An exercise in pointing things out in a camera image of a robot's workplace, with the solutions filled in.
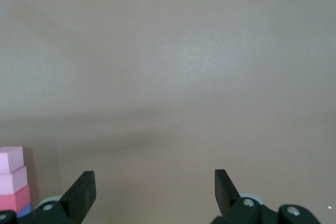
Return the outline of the red foam cube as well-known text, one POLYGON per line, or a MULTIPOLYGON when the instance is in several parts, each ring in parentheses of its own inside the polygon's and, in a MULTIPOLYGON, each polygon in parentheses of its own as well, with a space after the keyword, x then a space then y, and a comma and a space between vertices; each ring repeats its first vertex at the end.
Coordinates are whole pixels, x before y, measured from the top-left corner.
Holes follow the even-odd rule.
POLYGON ((11 195, 0 195, 0 211, 12 210, 16 213, 30 204, 30 186, 26 185, 11 195))

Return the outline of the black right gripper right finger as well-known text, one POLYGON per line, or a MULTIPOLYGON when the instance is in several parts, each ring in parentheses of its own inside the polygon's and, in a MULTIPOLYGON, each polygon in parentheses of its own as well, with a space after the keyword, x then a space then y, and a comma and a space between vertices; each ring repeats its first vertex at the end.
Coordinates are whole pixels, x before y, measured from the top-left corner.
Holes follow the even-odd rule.
POLYGON ((215 198, 221 215, 211 224, 322 224, 308 209, 286 204, 278 211, 242 197, 224 169, 215 171, 215 198))

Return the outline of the pink foam cube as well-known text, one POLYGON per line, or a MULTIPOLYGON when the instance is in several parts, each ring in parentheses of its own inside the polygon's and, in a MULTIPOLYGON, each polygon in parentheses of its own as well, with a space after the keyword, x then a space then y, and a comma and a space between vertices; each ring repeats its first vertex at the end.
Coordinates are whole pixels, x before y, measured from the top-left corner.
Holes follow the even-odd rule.
POLYGON ((12 195, 24 188, 28 184, 27 167, 8 174, 0 174, 0 195, 12 195))
POLYGON ((24 166, 22 146, 0 147, 0 174, 9 174, 24 166))

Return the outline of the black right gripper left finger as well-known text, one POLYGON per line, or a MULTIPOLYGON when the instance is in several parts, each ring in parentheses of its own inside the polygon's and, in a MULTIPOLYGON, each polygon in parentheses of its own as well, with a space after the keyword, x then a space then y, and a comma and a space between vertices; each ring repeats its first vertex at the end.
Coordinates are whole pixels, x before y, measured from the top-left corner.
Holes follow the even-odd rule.
POLYGON ((85 171, 58 201, 47 201, 22 217, 0 211, 0 224, 82 224, 95 199, 95 174, 85 171))

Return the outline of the purple foam cube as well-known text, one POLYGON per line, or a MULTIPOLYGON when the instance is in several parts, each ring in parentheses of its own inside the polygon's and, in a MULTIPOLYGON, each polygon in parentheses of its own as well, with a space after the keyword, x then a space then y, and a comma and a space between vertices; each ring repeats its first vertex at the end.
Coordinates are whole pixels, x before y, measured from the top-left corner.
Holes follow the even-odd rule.
POLYGON ((29 214, 31 212, 31 205, 30 203, 28 203, 21 211, 19 211, 17 213, 17 218, 26 216, 27 214, 29 214))

